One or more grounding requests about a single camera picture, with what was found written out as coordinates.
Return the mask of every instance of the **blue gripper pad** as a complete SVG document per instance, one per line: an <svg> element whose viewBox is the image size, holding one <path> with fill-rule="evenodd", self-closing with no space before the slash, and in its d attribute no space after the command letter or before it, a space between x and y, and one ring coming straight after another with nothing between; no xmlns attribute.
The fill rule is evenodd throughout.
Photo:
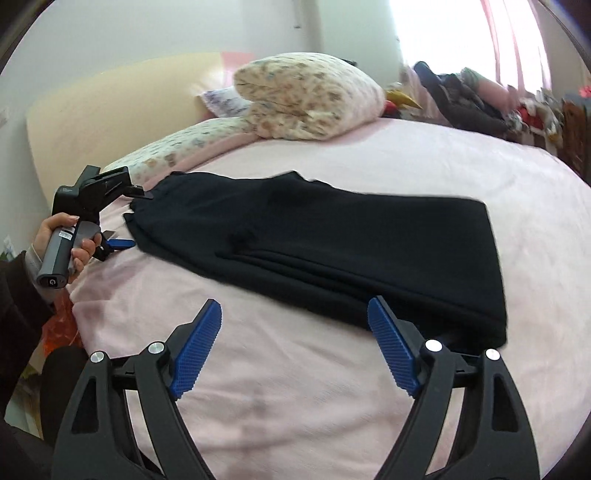
<svg viewBox="0 0 591 480"><path fill-rule="evenodd" d="M174 362L174 378L168 389L175 400L194 387L221 327L222 307L213 301Z"/></svg>
<svg viewBox="0 0 591 480"><path fill-rule="evenodd" d="M414 398L421 387L415 372L414 356L378 299L369 302L368 322L397 386Z"/></svg>

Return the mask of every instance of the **mattress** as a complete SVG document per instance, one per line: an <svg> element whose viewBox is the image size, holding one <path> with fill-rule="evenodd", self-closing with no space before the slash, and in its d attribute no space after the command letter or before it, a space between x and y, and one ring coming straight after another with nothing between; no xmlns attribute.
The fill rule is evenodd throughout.
<svg viewBox="0 0 591 480"><path fill-rule="evenodd" d="M543 150L437 125L383 119L328 142L262 141L201 171L268 177L295 170L354 192L471 197L486 203L508 312L501 349L530 418L541 473L591 411L591 190ZM103 229L128 238L119 199ZM191 321L208 298L223 325L193 391L178 402L220 480L373 478L411 407L370 333L199 277L138 249L91 263L72 286L89 352L131 355ZM454 391L431 469L452 445ZM135 394L138 444L154 452Z"/></svg>

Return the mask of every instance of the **hand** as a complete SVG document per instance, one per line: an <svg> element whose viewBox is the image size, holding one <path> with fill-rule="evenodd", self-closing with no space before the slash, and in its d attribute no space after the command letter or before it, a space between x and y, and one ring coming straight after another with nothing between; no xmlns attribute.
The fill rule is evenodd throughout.
<svg viewBox="0 0 591 480"><path fill-rule="evenodd" d="M37 232L37 236L33 241L33 249L41 261L43 261L43 258L45 257L47 245L49 244L53 231L61 226L74 226L78 223L78 220L79 217L68 215L66 213L58 213L57 215L43 220L41 227ZM97 233L92 240L87 238L82 240L82 248L72 249L72 258L74 259L74 268L76 269L76 272L68 279L68 283L72 283L78 275L80 275L80 272L84 270L84 266L88 264L92 255L95 254L95 249L100 245L101 240L101 235Z"/></svg>

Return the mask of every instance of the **black pants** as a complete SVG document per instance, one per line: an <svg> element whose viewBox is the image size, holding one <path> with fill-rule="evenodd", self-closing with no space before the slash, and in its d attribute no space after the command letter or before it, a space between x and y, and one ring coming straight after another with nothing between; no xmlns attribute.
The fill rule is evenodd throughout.
<svg viewBox="0 0 591 480"><path fill-rule="evenodd" d="M56 446L61 420L87 360L88 355L84 349L77 346L58 348L47 357L41 374L40 392L41 429L44 440L12 427L21 448L48 480L51 478L53 449ZM142 458L146 468L160 473L158 467L143 454Z"/></svg>

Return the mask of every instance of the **beige headboard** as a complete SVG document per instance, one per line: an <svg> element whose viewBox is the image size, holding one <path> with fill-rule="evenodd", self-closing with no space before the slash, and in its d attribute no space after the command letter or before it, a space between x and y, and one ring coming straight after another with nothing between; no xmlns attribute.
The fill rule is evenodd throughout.
<svg viewBox="0 0 591 480"><path fill-rule="evenodd" d="M37 175L51 206L86 165L109 163L201 121L195 93L231 85L250 54L189 53L127 65L53 92L27 115Z"/></svg>

